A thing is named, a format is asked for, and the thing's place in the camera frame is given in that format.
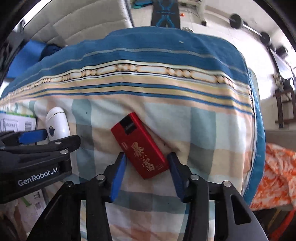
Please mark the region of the grey padded chair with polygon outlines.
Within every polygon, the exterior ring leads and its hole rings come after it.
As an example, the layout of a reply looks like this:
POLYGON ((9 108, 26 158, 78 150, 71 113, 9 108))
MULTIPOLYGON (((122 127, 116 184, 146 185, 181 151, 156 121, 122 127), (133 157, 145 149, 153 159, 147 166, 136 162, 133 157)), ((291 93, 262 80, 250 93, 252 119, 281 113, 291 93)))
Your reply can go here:
POLYGON ((14 31, 28 39, 67 46, 103 39, 113 31, 133 27, 128 1, 55 0, 39 1, 14 31))

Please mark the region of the blue foam mat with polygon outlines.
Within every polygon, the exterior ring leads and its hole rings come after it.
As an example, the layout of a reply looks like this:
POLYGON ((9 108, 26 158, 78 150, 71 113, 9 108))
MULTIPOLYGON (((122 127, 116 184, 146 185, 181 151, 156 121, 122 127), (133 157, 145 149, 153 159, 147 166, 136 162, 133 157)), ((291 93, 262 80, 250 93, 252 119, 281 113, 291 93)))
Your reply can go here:
POLYGON ((39 62, 41 52, 46 45, 43 42, 29 40, 13 59, 6 78, 17 78, 39 62))

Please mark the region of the white green cardboard box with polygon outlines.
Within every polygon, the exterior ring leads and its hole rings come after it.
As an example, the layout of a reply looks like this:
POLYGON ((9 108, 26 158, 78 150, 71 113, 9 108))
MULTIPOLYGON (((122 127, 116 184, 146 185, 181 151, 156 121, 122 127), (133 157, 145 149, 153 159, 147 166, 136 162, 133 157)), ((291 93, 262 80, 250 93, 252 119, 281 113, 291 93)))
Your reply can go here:
MULTIPOLYGON (((1 132, 35 129, 35 118, 1 112, 1 132)), ((19 240, 26 240, 45 206, 43 192, 39 189, 14 201, 1 204, 1 218, 7 217, 16 229, 16 237, 19 240)))

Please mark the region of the white earbud case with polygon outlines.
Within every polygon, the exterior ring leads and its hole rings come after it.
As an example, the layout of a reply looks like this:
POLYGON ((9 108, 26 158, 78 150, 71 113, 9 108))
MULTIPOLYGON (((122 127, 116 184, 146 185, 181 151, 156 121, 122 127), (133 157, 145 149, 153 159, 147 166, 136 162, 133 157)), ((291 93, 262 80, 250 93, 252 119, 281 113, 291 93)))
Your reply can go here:
POLYGON ((45 119, 46 130, 50 141, 70 136, 70 129, 65 111, 60 107, 49 110, 45 119))

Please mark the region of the plaid blue bordered cloth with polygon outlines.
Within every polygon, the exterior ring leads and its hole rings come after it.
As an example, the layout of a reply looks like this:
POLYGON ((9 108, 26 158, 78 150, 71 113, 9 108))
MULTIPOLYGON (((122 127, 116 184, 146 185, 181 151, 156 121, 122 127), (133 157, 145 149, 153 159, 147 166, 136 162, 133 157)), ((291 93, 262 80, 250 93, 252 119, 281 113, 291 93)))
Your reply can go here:
MULTIPOLYGON (((39 126, 54 107, 65 111, 81 144, 70 153, 72 174, 28 240, 88 240, 86 184, 125 153, 111 128, 133 112, 166 160, 176 153, 207 181, 207 240, 267 239, 249 207, 263 175, 263 121, 231 43, 172 28, 118 30, 44 58, 1 96, 2 111, 31 114, 39 126)), ((112 240, 183 240, 189 204, 177 197, 170 165, 143 179, 126 156, 119 195, 106 212, 112 240)))

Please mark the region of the dark wooden rack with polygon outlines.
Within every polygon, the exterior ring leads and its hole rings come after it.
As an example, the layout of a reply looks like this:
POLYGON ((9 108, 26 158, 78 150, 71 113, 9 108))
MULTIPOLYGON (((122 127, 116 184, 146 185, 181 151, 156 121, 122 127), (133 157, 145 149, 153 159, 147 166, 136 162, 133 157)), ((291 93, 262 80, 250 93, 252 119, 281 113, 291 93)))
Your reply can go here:
POLYGON ((277 89, 273 96, 276 99, 277 116, 275 123, 278 128, 284 128, 295 123, 295 90, 291 86, 292 78, 277 81, 277 89))

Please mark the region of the black blue patterned board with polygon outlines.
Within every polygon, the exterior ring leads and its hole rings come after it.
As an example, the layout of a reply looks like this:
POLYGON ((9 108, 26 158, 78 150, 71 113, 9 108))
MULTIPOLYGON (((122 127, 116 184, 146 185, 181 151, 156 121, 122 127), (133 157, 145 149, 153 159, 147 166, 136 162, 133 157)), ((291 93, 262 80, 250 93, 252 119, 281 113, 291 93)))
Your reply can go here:
POLYGON ((151 26, 180 29, 180 12, 178 1, 154 1, 151 26))

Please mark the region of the orange white patterned cloth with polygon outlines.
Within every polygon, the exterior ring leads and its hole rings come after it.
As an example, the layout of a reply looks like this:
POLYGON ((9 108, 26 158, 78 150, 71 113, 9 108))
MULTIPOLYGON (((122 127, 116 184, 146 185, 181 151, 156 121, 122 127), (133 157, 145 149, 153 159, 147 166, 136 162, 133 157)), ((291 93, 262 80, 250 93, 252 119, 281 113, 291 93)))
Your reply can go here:
POLYGON ((250 209, 278 207, 295 209, 295 151, 267 143, 263 176, 250 209))

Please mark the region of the red rectangular box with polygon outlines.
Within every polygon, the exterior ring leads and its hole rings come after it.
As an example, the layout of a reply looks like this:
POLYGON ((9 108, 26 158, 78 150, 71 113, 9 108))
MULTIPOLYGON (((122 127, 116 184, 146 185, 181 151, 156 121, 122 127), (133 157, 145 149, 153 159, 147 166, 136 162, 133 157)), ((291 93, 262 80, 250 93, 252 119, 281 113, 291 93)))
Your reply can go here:
POLYGON ((143 179, 169 169, 169 164, 135 112, 111 128, 116 141, 143 179))

